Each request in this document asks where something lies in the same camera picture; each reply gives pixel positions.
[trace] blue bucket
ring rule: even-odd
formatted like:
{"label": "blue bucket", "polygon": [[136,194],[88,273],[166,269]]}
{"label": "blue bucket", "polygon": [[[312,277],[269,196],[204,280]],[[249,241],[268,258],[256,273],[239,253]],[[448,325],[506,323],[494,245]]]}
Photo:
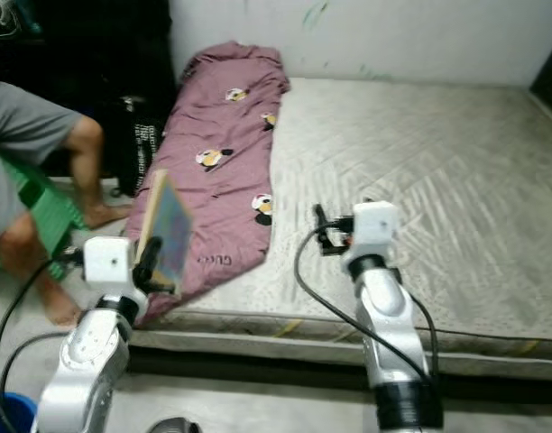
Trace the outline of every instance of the blue bucket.
{"label": "blue bucket", "polygon": [[[37,411],[35,403],[27,397],[14,392],[6,392],[4,396],[6,413],[9,414],[8,417],[12,421],[12,424],[14,424],[17,432],[30,433]],[[1,421],[0,433],[7,433]]]}

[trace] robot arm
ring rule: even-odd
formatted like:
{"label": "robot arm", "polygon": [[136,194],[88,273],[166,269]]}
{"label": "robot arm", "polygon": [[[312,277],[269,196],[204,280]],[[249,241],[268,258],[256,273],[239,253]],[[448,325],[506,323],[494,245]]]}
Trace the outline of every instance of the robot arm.
{"label": "robot arm", "polygon": [[104,293],[62,342],[60,364],[41,396],[40,433],[101,433],[112,390],[128,364],[132,326],[148,306],[133,281],[132,243],[95,237],[84,246],[84,273]]}
{"label": "robot arm", "polygon": [[[316,209],[322,226],[326,217]],[[397,208],[387,202],[354,206],[354,217],[341,218],[349,242],[334,247],[322,232],[318,241],[324,255],[342,254],[343,271],[354,282],[358,321],[405,354],[428,374],[427,360],[413,324],[413,302],[400,284],[398,270],[389,269],[389,247],[398,231]],[[371,389],[376,396],[381,431],[434,432],[443,428],[443,410],[434,387],[384,345],[363,336]]]}

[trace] mattress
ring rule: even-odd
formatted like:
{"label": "mattress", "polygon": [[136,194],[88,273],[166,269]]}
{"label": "mattress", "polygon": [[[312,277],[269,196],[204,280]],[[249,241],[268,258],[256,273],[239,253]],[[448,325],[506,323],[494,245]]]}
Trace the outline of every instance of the mattress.
{"label": "mattress", "polygon": [[[362,364],[360,336],[294,281],[321,203],[400,208],[395,261],[430,310],[445,373],[552,379],[552,121],[518,89],[294,78],[271,159],[266,262],[134,334],[177,351]],[[338,258],[302,268],[354,311]],[[426,323],[417,315],[428,347]]]}

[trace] bare foot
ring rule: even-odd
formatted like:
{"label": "bare foot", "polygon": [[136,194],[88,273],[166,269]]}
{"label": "bare foot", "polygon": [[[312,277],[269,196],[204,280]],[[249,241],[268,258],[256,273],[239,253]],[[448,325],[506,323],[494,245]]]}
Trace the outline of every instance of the bare foot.
{"label": "bare foot", "polygon": [[98,228],[112,221],[127,218],[131,210],[130,205],[89,207],[84,211],[84,221],[89,228]]}
{"label": "bare foot", "polygon": [[74,327],[78,323],[81,310],[59,284],[40,290],[45,314],[54,325]]}

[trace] black bag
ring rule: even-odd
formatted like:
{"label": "black bag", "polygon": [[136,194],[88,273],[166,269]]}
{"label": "black bag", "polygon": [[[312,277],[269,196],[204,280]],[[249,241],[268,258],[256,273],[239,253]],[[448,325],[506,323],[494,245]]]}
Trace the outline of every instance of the black bag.
{"label": "black bag", "polygon": [[106,134],[105,166],[118,179],[112,195],[134,197],[160,149],[166,121],[132,97],[122,99],[97,120]]}

